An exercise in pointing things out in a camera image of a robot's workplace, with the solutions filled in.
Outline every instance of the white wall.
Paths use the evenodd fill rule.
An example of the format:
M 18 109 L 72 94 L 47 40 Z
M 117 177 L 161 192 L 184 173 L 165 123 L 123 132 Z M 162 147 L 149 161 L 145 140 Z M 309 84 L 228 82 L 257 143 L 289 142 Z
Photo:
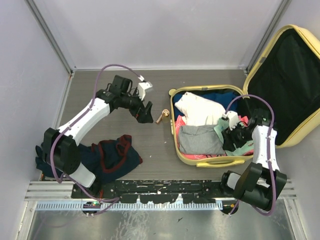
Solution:
M 277 29 L 295 24 L 310 30 L 320 39 L 320 1 L 292 0 Z M 293 181 L 310 239 L 320 235 L 320 127 L 294 147 L 279 149 L 277 158 L 281 170 Z
M 0 33 L 0 238 L 11 240 L 68 74 L 23 0 L 0 1 Z
M 248 65 L 281 0 L 35 0 L 78 69 Z

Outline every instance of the floor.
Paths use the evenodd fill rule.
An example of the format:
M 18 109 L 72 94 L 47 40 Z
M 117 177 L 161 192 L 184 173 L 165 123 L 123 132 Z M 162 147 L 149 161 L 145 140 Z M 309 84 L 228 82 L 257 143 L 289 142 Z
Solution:
M 72 80 L 64 108 L 61 124 L 65 124 L 80 112 L 90 101 L 97 71 L 77 71 Z M 163 109 L 170 109 L 168 91 L 172 88 L 198 85 L 230 84 L 242 88 L 246 79 L 242 70 L 142 70 L 139 74 L 153 84 L 146 101 L 151 101 L 152 116 L 156 120 Z M 133 80 L 138 79 L 126 70 L 105 71 L 98 83 L 98 89 L 105 89 L 115 75 Z M 132 172 L 124 176 L 126 180 L 220 180 L 223 173 L 232 170 L 242 173 L 249 162 L 227 168 L 197 168 L 186 165 L 176 154 L 170 123 L 159 125 L 140 124 L 126 109 L 118 109 L 101 120 L 84 137 L 82 143 L 91 145 L 101 140 L 116 139 L 124 134 L 132 135 L 132 145 L 143 159 Z
M 36 211 L 28 240 L 293 240 L 283 200 L 270 217 L 241 203 L 232 217 L 220 210 Z

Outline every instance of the yellow suitcase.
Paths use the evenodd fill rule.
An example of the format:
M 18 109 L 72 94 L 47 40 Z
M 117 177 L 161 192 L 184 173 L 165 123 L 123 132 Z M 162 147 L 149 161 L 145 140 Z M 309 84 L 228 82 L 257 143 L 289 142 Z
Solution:
M 188 159 L 179 151 L 175 133 L 173 97 L 185 92 L 233 92 L 253 94 L 265 99 L 273 108 L 277 148 L 298 144 L 320 124 L 320 41 L 307 29 L 296 25 L 281 28 L 265 48 L 248 74 L 243 89 L 233 85 L 188 86 L 171 93 L 171 131 L 178 157 L 188 165 L 221 168 L 243 164 L 251 156 L 217 156 Z M 267 109 L 251 98 L 238 100 L 238 114 L 250 117 L 256 107 Z

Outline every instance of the gray folded shirt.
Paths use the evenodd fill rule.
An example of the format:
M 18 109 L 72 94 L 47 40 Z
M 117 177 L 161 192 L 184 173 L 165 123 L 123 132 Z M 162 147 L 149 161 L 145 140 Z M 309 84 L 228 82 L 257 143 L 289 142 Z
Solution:
M 192 155 L 225 154 L 223 144 L 214 130 L 215 126 L 181 126 L 178 134 L 180 152 Z

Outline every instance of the gray table surface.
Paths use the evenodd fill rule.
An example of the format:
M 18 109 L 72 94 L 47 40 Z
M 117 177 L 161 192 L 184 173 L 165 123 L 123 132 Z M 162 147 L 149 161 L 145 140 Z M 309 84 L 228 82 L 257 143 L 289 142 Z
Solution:
M 92 98 L 97 71 L 77 71 L 72 80 L 61 124 L 71 120 Z M 242 88 L 245 75 L 242 70 L 141 70 L 141 75 L 153 84 L 146 101 L 151 101 L 152 116 L 156 120 L 163 109 L 170 109 L 168 91 L 172 88 L 199 85 L 231 84 Z M 133 80 L 138 79 L 126 70 L 105 71 L 98 83 L 98 89 L 105 89 L 114 75 Z M 126 180 L 220 180 L 227 170 L 242 173 L 245 164 L 228 168 L 200 168 L 183 163 L 177 156 L 170 123 L 159 125 L 137 123 L 128 110 L 118 109 L 96 124 L 83 138 L 82 144 L 91 145 L 101 140 L 116 139 L 124 134 L 132 136 L 132 145 L 143 159 L 132 172 L 124 176 Z

